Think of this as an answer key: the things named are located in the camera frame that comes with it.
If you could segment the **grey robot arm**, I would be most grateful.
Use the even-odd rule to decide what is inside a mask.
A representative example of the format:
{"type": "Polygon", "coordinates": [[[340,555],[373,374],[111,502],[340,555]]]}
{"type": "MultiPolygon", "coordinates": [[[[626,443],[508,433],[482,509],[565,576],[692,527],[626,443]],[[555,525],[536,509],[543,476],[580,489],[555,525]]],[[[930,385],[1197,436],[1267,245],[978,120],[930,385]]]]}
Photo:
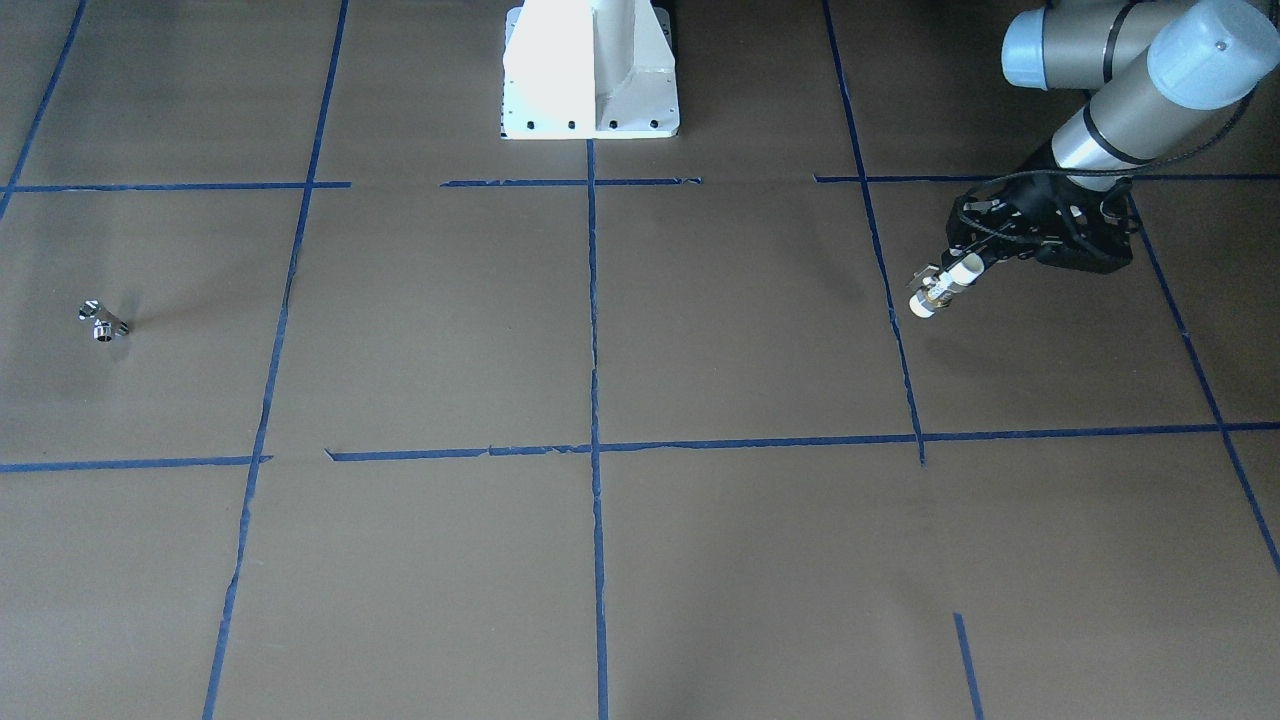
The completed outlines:
{"type": "Polygon", "coordinates": [[[1018,15],[1001,50],[1006,81],[1091,96],[1015,172],[955,199],[947,249],[911,281],[915,313],[932,315],[1011,260],[1126,266],[1133,178],[1187,159],[1187,137],[1276,69],[1276,14],[1249,1],[1110,1],[1018,15]]]}

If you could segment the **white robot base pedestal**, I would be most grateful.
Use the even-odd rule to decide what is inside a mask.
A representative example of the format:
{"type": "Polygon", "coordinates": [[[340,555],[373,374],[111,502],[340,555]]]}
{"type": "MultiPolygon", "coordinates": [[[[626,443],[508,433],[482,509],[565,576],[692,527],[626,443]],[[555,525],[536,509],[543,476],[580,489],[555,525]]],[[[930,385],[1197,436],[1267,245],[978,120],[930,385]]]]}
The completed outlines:
{"type": "Polygon", "coordinates": [[[524,1],[506,14],[500,137],[678,133],[675,19],[654,1],[524,1]]]}

